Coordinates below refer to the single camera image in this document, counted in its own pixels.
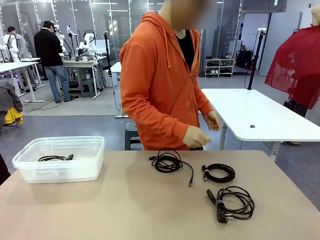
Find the person's left hand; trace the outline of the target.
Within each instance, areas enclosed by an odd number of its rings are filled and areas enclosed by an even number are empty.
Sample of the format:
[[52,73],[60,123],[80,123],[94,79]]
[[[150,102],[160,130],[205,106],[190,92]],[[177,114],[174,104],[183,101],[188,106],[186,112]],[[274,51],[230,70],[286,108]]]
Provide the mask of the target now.
[[221,129],[221,119],[218,114],[212,110],[206,115],[202,115],[207,127],[211,131],[219,131]]

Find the person's right hand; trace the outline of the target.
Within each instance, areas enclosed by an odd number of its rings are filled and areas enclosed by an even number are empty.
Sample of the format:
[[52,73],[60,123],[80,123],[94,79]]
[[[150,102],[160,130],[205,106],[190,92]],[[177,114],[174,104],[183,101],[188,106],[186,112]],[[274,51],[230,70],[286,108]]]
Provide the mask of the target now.
[[211,142],[210,137],[199,127],[190,125],[182,139],[182,142],[192,149],[199,149]]

